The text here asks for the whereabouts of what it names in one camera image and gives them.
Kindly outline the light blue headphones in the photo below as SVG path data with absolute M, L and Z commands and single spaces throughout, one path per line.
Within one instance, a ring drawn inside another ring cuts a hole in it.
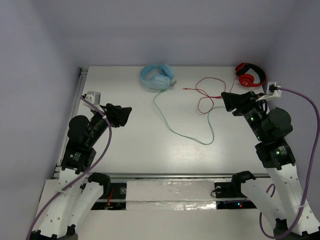
M 157 71 L 151 78 L 147 79 L 148 74 L 152 71 Z M 167 64 L 150 64 L 146 65 L 140 72 L 141 83 L 152 90 L 163 91 L 174 86 L 175 73 L 173 69 Z

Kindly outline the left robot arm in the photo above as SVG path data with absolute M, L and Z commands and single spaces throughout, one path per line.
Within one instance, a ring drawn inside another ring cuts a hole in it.
M 91 172 L 102 159 L 95 159 L 95 143 L 105 130 L 126 125 L 131 107 L 110 103 L 89 104 L 92 118 L 73 117 L 68 124 L 68 142 L 61 162 L 57 189 L 36 216 L 44 219 L 30 228 L 28 240 L 76 240 L 77 231 L 96 201 L 111 193 L 108 175 Z

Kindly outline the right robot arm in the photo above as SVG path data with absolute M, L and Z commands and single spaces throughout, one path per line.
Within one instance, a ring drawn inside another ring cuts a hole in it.
M 291 116 L 282 108 L 266 112 L 262 102 L 267 95 L 249 91 L 244 94 L 222 92 L 225 108 L 234 116 L 245 118 L 258 140 L 256 154 L 273 183 L 270 190 L 277 191 L 278 205 L 263 189 L 250 171 L 232 176 L 231 192 L 247 197 L 273 228 L 273 234 L 263 234 L 271 240 L 318 240 L 320 222 L 307 201 L 310 175 L 320 133 L 317 132 L 309 160 L 305 185 L 298 177 L 296 159 L 285 137 L 293 131 Z

